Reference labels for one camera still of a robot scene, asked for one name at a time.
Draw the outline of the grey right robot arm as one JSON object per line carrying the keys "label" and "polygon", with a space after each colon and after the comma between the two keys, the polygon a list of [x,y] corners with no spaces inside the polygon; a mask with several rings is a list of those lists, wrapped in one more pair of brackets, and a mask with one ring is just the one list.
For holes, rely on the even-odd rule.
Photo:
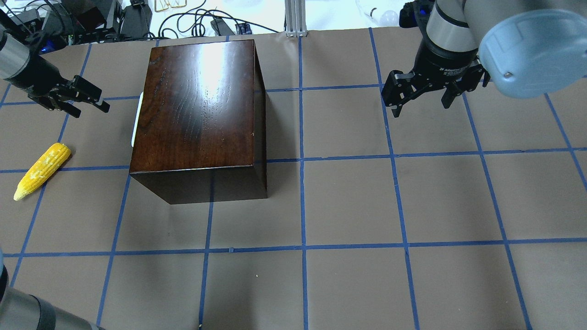
{"label": "grey right robot arm", "polygon": [[391,71],[381,96],[392,115],[422,94],[442,90],[448,109],[478,84],[527,99],[574,84],[587,71],[584,0],[414,0],[401,28],[422,39],[413,69]]}

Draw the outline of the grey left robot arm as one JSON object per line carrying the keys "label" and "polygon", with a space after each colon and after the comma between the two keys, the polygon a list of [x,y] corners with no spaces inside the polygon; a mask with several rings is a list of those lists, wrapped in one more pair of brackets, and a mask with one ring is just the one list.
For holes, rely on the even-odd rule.
{"label": "grey left robot arm", "polygon": [[81,110],[74,103],[87,103],[109,113],[101,88],[80,75],[64,78],[59,69],[23,44],[11,33],[1,33],[1,79],[27,94],[36,104],[50,111],[63,111],[79,118]]}

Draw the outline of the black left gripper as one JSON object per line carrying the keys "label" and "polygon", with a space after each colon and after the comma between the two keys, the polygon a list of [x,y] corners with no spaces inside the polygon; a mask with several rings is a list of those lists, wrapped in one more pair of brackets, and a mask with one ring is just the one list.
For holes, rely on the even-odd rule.
{"label": "black left gripper", "polygon": [[23,90],[28,98],[40,106],[50,110],[64,111],[68,115],[79,118],[81,110],[71,103],[63,102],[52,90],[59,90],[66,85],[66,94],[69,100],[78,103],[88,103],[103,113],[109,113],[111,105],[104,101],[102,90],[80,75],[75,75],[70,81],[61,76],[59,69],[44,58],[36,56],[29,60],[27,65],[13,77],[6,81]]}

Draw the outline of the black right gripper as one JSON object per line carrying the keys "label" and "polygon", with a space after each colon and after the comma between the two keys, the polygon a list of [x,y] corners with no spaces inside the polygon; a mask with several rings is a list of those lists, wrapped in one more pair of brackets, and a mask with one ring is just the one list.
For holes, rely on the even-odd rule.
{"label": "black right gripper", "polygon": [[478,49],[456,52],[432,42],[423,30],[422,41],[413,69],[404,73],[393,70],[388,74],[381,96],[392,115],[398,118],[405,103],[425,92],[430,83],[442,87],[448,83],[442,96],[442,105],[448,109],[463,92],[474,91],[479,83],[487,87],[490,73],[481,64],[472,64]]}

